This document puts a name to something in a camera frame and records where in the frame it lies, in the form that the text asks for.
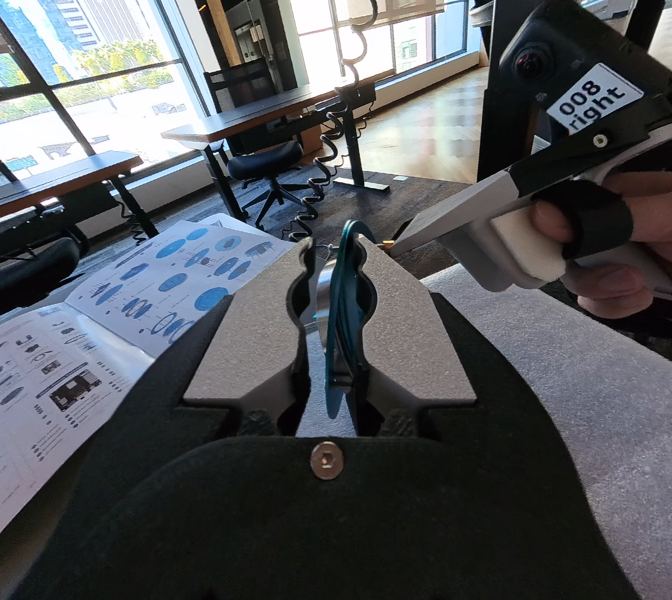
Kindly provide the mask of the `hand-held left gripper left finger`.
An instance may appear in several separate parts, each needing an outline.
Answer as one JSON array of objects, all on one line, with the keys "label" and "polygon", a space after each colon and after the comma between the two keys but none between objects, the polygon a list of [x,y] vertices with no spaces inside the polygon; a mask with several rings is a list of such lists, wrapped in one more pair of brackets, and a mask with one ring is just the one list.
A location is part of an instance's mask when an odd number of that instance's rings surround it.
[{"label": "hand-held left gripper left finger", "polygon": [[313,239],[304,237],[232,295],[184,403],[263,409],[277,425],[296,425],[309,394],[306,331]]}]

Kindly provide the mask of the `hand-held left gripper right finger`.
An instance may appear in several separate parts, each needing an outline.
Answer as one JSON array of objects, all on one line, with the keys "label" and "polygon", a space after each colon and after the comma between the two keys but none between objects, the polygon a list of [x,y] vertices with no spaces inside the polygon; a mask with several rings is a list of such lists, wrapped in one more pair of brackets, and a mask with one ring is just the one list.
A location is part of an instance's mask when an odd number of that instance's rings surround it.
[{"label": "hand-held left gripper right finger", "polygon": [[363,234],[359,272],[373,309],[360,330],[363,384],[356,384],[356,425],[376,423],[393,409],[470,406],[473,387],[424,284]]}]

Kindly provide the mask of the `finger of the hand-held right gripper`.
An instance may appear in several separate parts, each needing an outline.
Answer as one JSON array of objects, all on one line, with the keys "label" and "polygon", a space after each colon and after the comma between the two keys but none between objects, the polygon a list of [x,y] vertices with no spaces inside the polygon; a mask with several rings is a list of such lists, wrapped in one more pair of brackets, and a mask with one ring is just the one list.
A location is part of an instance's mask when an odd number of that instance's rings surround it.
[{"label": "finger of the hand-held right gripper", "polygon": [[565,273],[562,245],[540,234],[531,205],[496,217],[477,217],[446,234],[454,259],[490,292],[535,289]]},{"label": "finger of the hand-held right gripper", "polygon": [[471,184],[418,212],[395,237],[390,255],[401,255],[427,241],[446,239],[446,234],[477,217],[496,217],[521,208],[520,200],[537,192],[537,173],[510,167]]}]

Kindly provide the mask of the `blue round metal base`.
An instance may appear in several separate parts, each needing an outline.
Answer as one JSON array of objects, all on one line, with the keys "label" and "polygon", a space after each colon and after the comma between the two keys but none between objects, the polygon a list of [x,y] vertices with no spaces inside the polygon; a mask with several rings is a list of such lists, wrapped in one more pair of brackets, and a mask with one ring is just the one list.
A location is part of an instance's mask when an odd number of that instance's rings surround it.
[{"label": "blue round metal base", "polygon": [[324,406],[329,419],[337,417],[343,395],[348,406],[356,406],[368,381],[362,328],[373,312],[374,294],[360,270],[365,248],[359,236],[374,244],[362,222],[346,220],[335,258],[323,266],[315,287],[315,322],[324,353]]}]

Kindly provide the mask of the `white foam sheet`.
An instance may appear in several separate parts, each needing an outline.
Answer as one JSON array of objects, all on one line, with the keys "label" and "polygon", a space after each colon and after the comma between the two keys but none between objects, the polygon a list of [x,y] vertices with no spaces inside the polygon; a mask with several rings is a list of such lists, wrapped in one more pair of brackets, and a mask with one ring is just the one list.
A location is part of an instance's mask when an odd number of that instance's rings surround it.
[{"label": "white foam sheet", "polygon": [[537,291],[395,262],[392,347],[437,294],[477,402],[335,439],[295,598],[670,598],[670,362]]}]

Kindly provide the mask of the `black office chair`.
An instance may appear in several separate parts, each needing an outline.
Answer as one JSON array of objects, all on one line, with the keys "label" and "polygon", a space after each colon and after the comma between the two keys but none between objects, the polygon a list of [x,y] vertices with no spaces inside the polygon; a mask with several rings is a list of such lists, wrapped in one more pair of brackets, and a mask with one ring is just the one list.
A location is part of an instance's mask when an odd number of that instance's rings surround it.
[{"label": "black office chair", "polygon": [[0,269],[0,312],[43,300],[68,280],[79,255],[76,241],[60,237],[37,253],[4,261]]},{"label": "black office chair", "polygon": [[[263,58],[212,73],[206,72],[204,80],[218,112],[223,111],[224,95],[229,97],[235,108],[276,95],[276,89]],[[263,202],[254,222],[256,228],[263,230],[260,220],[274,202],[277,205],[282,205],[284,200],[293,203],[302,202],[301,198],[293,197],[291,192],[309,189],[309,184],[281,184],[277,181],[281,173],[298,170],[296,166],[290,167],[290,162],[296,162],[301,153],[301,145],[296,141],[290,139],[257,153],[252,153],[256,148],[254,144],[245,144],[241,141],[241,134],[231,136],[226,142],[232,153],[232,158],[226,162],[226,169],[232,173],[231,177],[234,180],[243,181],[243,187],[246,187],[249,181],[262,178],[268,181],[266,191],[241,206],[241,209],[246,209]]]}]

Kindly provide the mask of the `long beige table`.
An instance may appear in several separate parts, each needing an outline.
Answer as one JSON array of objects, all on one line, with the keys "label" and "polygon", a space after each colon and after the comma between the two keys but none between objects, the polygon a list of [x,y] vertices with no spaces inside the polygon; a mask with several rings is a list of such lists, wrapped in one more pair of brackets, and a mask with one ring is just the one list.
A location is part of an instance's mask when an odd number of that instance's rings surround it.
[{"label": "long beige table", "polygon": [[[379,192],[387,192],[388,186],[368,183],[363,180],[363,172],[360,167],[359,158],[359,144],[356,137],[356,123],[354,123],[354,109],[363,106],[366,103],[374,102],[374,83],[393,75],[393,70],[384,70],[377,75],[360,78],[356,87],[349,84],[343,84],[345,91],[354,91],[354,103],[349,106],[349,111],[335,116],[343,123],[343,136],[348,150],[349,161],[349,175],[351,180],[335,177],[334,181],[340,184],[351,184],[354,187],[374,189]],[[332,84],[324,86],[301,86],[277,95],[271,95],[268,98],[234,108],[226,112],[213,114],[209,117],[202,117],[195,120],[193,123],[182,125],[168,131],[162,131],[160,136],[168,141],[177,141],[181,145],[188,147],[191,150],[198,150],[206,161],[206,167],[213,181],[215,189],[218,191],[224,208],[229,216],[245,222],[248,214],[240,209],[231,187],[227,183],[227,177],[223,173],[223,169],[216,162],[213,156],[213,150],[210,144],[216,141],[226,141],[234,134],[240,134],[254,128],[260,128],[266,122],[276,120],[282,116],[288,116],[291,112],[298,112],[309,106],[320,105],[326,102],[327,105],[337,105],[340,97],[334,91]]]}]

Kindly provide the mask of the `wooden office table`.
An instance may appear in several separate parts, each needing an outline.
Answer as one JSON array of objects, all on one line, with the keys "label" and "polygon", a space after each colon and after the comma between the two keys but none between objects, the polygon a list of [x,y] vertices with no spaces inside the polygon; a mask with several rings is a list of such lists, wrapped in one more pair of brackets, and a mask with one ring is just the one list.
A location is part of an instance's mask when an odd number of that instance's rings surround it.
[{"label": "wooden office table", "polygon": [[157,230],[152,222],[120,180],[120,175],[140,164],[141,159],[132,153],[104,152],[46,170],[24,181],[12,180],[1,184],[1,217],[37,208],[48,198],[56,198],[60,205],[60,209],[40,211],[27,222],[1,227],[1,255],[21,250],[24,245],[45,242],[52,234],[60,234],[85,219],[113,209],[116,200],[110,195],[104,181],[113,186],[123,205],[137,219],[141,231],[148,237],[156,236]]}]

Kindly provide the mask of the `large window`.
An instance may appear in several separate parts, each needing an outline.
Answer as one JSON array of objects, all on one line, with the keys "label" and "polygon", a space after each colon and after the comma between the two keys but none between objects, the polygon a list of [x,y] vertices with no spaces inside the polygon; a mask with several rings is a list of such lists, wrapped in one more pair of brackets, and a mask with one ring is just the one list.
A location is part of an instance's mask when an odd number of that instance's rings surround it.
[{"label": "large window", "polygon": [[368,0],[1,0],[1,162],[29,180],[88,153],[173,166],[162,133],[301,86],[352,80]]}]

